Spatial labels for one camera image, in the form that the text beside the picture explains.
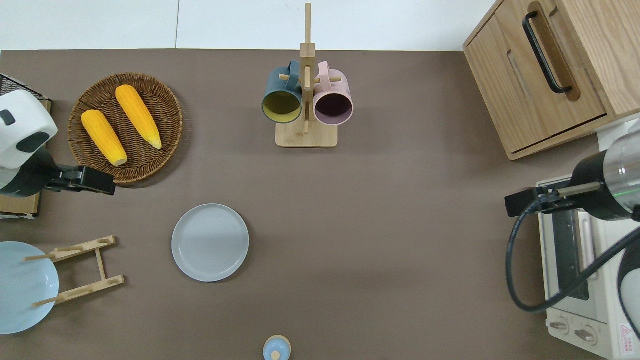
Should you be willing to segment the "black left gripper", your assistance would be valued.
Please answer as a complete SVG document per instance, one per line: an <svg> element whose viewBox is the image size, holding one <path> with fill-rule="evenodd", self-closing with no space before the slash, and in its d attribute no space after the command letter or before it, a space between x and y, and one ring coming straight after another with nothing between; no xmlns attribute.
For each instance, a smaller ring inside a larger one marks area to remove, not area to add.
<svg viewBox="0 0 640 360"><path fill-rule="evenodd" d="M54 192L90 192L114 196L116 185L114 176L88 166L60 165L54 178L47 184Z"/></svg>

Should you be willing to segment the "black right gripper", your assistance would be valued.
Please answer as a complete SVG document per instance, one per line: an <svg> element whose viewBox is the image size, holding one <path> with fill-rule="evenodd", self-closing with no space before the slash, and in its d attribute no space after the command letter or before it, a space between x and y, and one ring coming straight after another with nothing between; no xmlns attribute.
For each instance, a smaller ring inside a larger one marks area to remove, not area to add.
<svg viewBox="0 0 640 360"><path fill-rule="evenodd" d="M574 201L562 197L556 189L551 187L526 187L517 193L504 198L508 217L519 217L532 203L535 203L535 214L555 214L574 209Z"/></svg>

